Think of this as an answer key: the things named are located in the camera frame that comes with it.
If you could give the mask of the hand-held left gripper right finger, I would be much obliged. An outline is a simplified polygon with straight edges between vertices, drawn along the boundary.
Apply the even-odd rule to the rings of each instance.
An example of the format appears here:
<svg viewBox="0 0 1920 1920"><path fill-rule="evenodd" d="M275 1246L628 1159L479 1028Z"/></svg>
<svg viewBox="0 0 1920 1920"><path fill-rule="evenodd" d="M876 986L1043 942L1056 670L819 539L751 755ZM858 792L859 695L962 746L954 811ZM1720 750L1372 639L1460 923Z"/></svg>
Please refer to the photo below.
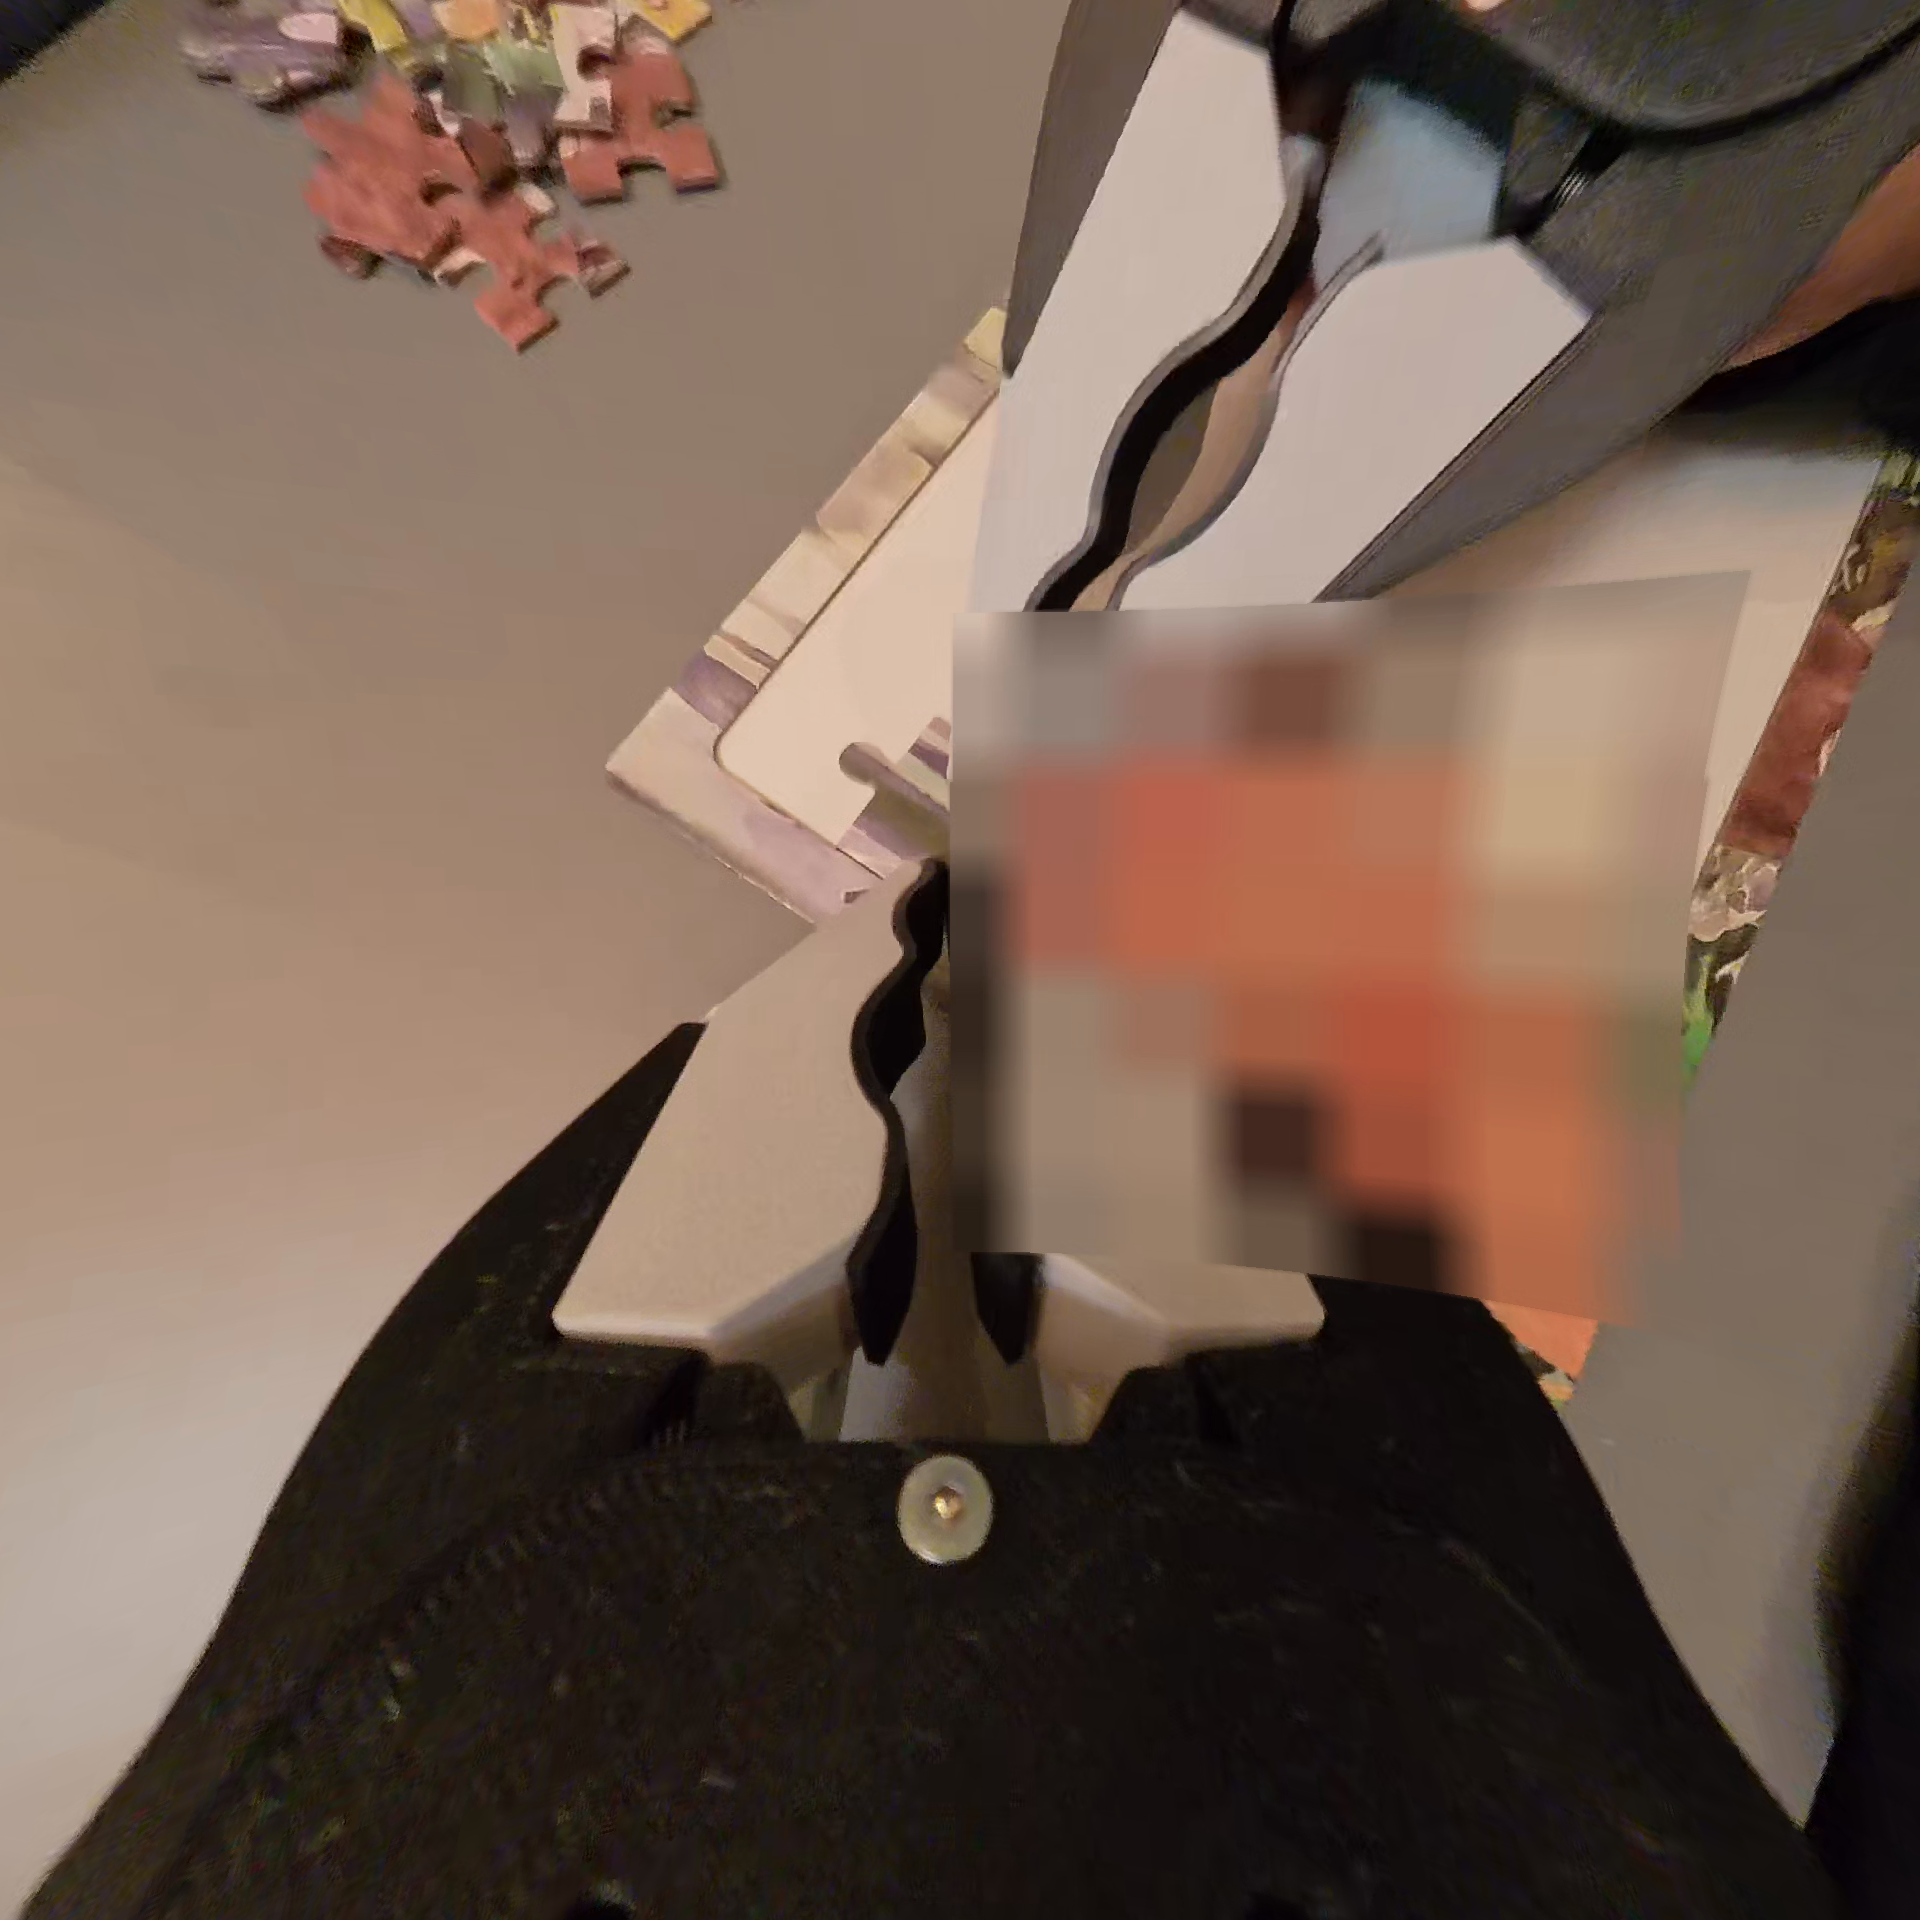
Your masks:
<svg viewBox="0 0 1920 1920"><path fill-rule="evenodd" d="M1114 1393L1133 1371L1195 1354L1316 1338L1326 1308L1304 1275L1189 1260L973 1255L978 1322L1006 1361Z"/></svg>

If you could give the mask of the pile of puzzle pieces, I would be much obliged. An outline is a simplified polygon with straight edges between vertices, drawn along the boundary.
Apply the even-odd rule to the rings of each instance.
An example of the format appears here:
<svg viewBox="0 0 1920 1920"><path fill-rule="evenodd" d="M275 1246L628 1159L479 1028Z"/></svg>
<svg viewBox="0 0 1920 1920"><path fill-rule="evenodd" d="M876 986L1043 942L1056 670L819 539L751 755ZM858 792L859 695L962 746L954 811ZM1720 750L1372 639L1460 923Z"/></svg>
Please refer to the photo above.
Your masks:
<svg viewBox="0 0 1920 1920"><path fill-rule="evenodd" d="M562 284L598 297L628 262L571 224L619 203L631 174L677 198L723 163L682 47L707 3L219 3L186 6L187 70L266 112L290 112L315 159L303 203L324 259L355 282L383 268L456 286L516 353L558 319Z"/></svg>

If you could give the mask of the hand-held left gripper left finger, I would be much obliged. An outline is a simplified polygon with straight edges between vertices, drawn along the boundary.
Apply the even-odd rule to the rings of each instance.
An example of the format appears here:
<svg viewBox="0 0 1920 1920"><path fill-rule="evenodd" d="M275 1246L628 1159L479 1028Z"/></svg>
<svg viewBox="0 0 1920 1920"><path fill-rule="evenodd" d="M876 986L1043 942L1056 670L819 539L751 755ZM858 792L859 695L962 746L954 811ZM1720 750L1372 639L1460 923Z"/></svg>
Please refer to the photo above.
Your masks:
<svg viewBox="0 0 1920 1920"><path fill-rule="evenodd" d="M918 1260L896 1089L946 903L942 863L900 867L710 1011L559 1295L565 1338L888 1356Z"/></svg>

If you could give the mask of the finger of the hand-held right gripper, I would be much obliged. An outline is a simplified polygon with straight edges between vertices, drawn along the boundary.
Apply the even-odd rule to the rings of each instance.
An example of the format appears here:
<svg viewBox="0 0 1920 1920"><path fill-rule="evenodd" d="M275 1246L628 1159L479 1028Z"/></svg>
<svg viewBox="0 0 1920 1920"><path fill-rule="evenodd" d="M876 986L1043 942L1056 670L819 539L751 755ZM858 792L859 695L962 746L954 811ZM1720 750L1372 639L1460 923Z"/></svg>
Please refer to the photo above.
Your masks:
<svg viewBox="0 0 1920 1920"><path fill-rule="evenodd" d="M1198 495L1118 562L1120 611L1298 607L1335 580L1573 345L1586 319L1492 238L1498 151L1364 76L1311 132L1308 254L1221 390Z"/></svg>
<svg viewBox="0 0 1920 1920"><path fill-rule="evenodd" d="M1308 254L1320 156L1285 132L1276 79L1292 6L1178 6L1130 63L1092 12L1047 84L973 611L1062 609L1120 553L1158 444Z"/></svg>

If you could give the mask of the person's right hand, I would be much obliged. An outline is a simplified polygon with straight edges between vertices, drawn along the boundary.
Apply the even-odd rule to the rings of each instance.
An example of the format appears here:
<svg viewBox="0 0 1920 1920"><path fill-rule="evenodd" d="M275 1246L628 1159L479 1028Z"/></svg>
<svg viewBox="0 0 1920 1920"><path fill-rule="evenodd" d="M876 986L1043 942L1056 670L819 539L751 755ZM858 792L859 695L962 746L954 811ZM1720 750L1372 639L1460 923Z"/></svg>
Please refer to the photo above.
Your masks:
<svg viewBox="0 0 1920 1920"><path fill-rule="evenodd" d="M1723 370L1797 347L1867 306L1912 297L1916 286L1918 174L1900 167L1860 203L1813 273Z"/></svg>

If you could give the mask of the lion jigsaw puzzle board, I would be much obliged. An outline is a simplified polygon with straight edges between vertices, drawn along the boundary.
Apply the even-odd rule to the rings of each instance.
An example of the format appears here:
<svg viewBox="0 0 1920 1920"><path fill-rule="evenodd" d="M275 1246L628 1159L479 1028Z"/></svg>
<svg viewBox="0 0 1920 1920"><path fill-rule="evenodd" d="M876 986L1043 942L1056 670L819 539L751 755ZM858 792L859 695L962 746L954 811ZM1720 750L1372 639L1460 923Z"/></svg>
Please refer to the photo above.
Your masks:
<svg viewBox="0 0 1920 1920"><path fill-rule="evenodd" d="M1413 595L972 615L999 335L610 761L812 927L946 867L900 1334L973 1255L1164 1257L1504 1295L1578 1369L1675 1242L1683 884L1690 958L1749 945L1912 560L1882 342Z"/></svg>

